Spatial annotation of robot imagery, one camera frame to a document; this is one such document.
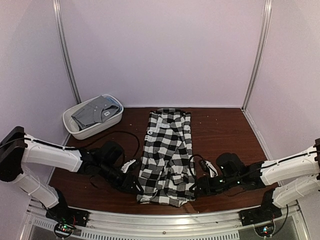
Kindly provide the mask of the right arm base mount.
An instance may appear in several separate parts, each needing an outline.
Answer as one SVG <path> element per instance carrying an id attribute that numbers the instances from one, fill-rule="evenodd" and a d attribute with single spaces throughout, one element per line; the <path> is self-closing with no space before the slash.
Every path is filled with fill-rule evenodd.
<path id="1" fill-rule="evenodd" d="M 276 206 L 259 206 L 255 208 L 241 210 L 239 217 L 242 226 L 256 225 L 263 222 L 272 221 L 274 218 L 282 216 L 282 210 Z"/>

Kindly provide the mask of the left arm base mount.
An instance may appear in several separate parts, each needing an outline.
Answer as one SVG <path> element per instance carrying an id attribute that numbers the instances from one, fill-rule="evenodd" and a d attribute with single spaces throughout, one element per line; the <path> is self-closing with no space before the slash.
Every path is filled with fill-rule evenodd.
<path id="1" fill-rule="evenodd" d="M 86 227 L 89 219 L 89 212 L 76 208 L 68 208 L 66 211 L 61 210 L 58 212 L 55 212 L 52 209 L 47 209 L 45 217 L 55 220 L 57 223 L 69 225 L 71 227 Z"/>

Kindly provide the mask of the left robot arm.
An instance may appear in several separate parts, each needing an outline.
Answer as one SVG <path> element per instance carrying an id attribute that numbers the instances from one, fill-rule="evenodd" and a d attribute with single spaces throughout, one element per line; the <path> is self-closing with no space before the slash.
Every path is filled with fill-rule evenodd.
<path id="1" fill-rule="evenodd" d="M 40 164 L 81 175 L 99 175 L 120 192 L 142 194 L 138 178 L 130 172 L 137 160 L 115 166 L 116 161 L 124 157 L 123 148 L 114 141 L 94 149 L 67 147 L 34 138 L 17 126 L 0 143 L 0 180 L 18 185 L 39 200 L 46 211 L 67 222 L 72 218 L 72 211 L 62 192 L 43 183 L 25 165 Z"/>

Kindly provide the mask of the black white plaid shirt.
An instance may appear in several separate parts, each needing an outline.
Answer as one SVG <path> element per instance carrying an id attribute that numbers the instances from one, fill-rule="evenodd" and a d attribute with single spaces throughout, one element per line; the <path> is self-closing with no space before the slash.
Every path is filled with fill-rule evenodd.
<path id="1" fill-rule="evenodd" d="M 191 113 L 160 108 L 149 113 L 138 181 L 139 204 L 181 207 L 196 200 Z"/>

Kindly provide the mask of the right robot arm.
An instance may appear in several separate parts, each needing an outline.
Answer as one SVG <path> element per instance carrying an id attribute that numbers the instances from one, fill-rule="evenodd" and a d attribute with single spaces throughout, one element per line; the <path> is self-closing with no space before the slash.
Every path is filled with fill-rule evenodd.
<path id="1" fill-rule="evenodd" d="M 235 153 L 225 152 L 216 159 L 221 175 L 202 176 L 189 188 L 201 195 L 218 195 L 240 186 L 246 191 L 262 189 L 283 180 L 291 182 L 265 192 L 256 210 L 259 220 L 268 220 L 276 209 L 320 189 L 320 140 L 297 154 L 277 160 L 245 165 Z"/>

